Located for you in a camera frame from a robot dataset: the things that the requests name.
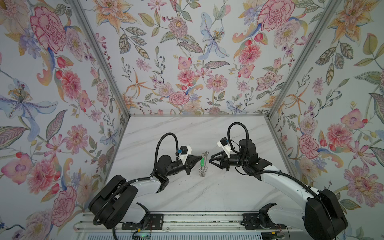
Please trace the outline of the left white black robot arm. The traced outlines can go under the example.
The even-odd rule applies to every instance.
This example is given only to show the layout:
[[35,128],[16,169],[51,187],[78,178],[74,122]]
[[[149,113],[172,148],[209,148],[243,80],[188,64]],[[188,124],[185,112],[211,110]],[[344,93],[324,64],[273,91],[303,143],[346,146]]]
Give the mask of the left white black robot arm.
[[170,182],[169,176],[180,172],[189,175],[203,159],[203,156],[182,155],[173,161],[170,156],[163,155],[150,177],[128,181],[121,175],[114,176],[89,204],[89,210],[94,214],[93,225],[103,225],[108,230],[119,223],[132,225],[137,230],[146,228],[151,212],[136,199],[162,192]]

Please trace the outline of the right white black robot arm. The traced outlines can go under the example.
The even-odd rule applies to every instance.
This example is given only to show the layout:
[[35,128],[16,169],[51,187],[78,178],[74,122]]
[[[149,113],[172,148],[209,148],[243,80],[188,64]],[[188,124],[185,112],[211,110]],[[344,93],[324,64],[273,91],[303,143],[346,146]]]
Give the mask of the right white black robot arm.
[[314,240],[335,240],[348,228],[348,221],[336,195],[328,190],[318,190],[276,168],[258,156],[251,140],[239,142],[239,150],[227,138],[218,143],[221,152],[211,156],[209,162],[228,171],[231,166],[243,168],[245,175],[269,184],[289,197],[300,208],[283,208],[268,203],[258,210],[256,223],[264,228],[285,225],[306,231]]

